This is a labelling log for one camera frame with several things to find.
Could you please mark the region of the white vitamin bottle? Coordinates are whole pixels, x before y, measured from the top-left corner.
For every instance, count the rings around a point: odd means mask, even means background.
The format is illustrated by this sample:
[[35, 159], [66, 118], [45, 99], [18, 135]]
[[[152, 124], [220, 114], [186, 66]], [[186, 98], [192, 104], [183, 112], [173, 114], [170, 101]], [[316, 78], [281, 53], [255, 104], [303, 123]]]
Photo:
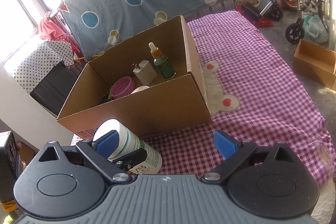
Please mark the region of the white vitamin bottle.
[[157, 174], [159, 172], [162, 166], [161, 154], [116, 119], [105, 121], [97, 129], [93, 141], [111, 130], [116, 130], [118, 132], [120, 141], [116, 150], [108, 158], [110, 161], [114, 161], [130, 152], [143, 148], [147, 151], [146, 160], [133, 167], [130, 171], [135, 174]]

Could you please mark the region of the polka dot white cloth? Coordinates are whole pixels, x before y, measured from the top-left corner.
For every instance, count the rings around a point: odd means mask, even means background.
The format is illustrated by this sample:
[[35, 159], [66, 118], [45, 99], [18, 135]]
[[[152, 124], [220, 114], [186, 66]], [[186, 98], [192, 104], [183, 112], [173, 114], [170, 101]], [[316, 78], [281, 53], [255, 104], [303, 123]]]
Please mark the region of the polka dot white cloth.
[[12, 63], [7, 63], [8, 69], [16, 82], [31, 93], [42, 80], [62, 63], [65, 66], [74, 65], [74, 53], [68, 42], [44, 41], [30, 48], [26, 54], [19, 51]]

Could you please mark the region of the pink hanging garment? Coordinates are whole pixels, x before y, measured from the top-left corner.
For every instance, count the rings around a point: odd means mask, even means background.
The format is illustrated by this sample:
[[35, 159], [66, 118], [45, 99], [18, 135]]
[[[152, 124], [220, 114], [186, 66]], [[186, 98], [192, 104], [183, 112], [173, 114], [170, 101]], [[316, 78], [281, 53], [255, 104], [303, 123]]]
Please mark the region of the pink hanging garment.
[[38, 25], [38, 34], [45, 41], [68, 42], [71, 44], [73, 53], [81, 56], [81, 51], [64, 27], [55, 19], [50, 18], [51, 12], [46, 12]]

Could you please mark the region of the purple checkered tablecloth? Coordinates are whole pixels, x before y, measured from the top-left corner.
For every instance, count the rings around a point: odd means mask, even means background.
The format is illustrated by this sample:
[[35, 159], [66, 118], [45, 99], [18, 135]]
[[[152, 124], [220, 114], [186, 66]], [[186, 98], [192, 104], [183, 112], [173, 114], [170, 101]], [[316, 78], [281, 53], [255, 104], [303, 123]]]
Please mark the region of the purple checkered tablecloth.
[[[176, 75], [102, 103], [154, 43]], [[284, 141], [319, 184], [334, 171], [325, 120], [273, 46], [236, 11], [185, 22], [181, 17], [143, 31], [89, 62], [58, 122], [83, 139], [117, 119], [162, 156], [162, 174], [202, 175], [222, 160], [213, 134], [222, 130], [259, 145]]]

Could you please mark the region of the dark cabinet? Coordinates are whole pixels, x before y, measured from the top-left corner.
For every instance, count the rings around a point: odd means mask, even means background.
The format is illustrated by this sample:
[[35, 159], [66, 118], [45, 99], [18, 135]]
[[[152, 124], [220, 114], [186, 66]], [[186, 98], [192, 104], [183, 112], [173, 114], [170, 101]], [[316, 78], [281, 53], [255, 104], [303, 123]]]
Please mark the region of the dark cabinet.
[[34, 88], [30, 96], [52, 114], [58, 116], [83, 69], [84, 65], [81, 62], [75, 62], [69, 67], [60, 62]]

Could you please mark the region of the white charger plug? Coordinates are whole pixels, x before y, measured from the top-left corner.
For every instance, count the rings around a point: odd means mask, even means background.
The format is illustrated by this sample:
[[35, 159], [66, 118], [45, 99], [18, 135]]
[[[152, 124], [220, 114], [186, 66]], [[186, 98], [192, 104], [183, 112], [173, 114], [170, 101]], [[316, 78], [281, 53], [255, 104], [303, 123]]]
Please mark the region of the white charger plug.
[[133, 66], [133, 73], [143, 85], [150, 85], [157, 77], [157, 72], [148, 60], [142, 60], [140, 63], [134, 63]]

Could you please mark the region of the green plastic bag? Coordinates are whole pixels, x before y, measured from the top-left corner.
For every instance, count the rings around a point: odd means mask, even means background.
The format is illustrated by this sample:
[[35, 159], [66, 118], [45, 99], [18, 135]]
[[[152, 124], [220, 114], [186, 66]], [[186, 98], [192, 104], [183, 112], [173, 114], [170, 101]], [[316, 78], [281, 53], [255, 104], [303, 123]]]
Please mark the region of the green plastic bag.
[[328, 32], [318, 15], [307, 15], [303, 19], [303, 29], [317, 43], [328, 41]]

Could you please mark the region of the green dropper bottle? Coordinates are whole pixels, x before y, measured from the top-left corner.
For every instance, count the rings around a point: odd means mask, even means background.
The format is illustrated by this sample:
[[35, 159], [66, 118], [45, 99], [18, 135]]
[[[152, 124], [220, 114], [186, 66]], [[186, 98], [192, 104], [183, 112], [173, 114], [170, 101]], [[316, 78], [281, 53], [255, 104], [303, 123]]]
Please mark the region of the green dropper bottle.
[[149, 43], [150, 53], [153, 57], [154, 65], [157, 67], [164, 79], [171, 79], [175, 76], [175, 70], [168, 58], [153, 43]]

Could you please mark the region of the pink plastic lid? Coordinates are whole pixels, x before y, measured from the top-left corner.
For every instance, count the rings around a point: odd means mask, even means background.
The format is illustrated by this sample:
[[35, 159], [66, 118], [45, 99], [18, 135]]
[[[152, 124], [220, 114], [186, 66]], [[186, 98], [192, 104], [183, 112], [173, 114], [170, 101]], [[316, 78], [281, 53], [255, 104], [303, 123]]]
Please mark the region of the pink plastic lid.
[[127, 96], [132, 93], [135, 89], [135, 82], [134, 80], [129, 77], [125, 76], [119, 79], [110, 89], [110, 95], [112, 98], [118, 99], [124, 96]]

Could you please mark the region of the small cardboard box on floor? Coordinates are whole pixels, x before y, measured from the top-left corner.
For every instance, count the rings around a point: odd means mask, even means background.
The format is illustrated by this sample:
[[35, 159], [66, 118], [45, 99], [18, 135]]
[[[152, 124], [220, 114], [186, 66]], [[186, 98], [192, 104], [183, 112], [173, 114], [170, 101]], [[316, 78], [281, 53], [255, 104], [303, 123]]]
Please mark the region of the small cardboard box on floor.
[[301, 39], [294, 54], [293, 71], [335, 90], [335, 52], [332, 50]]

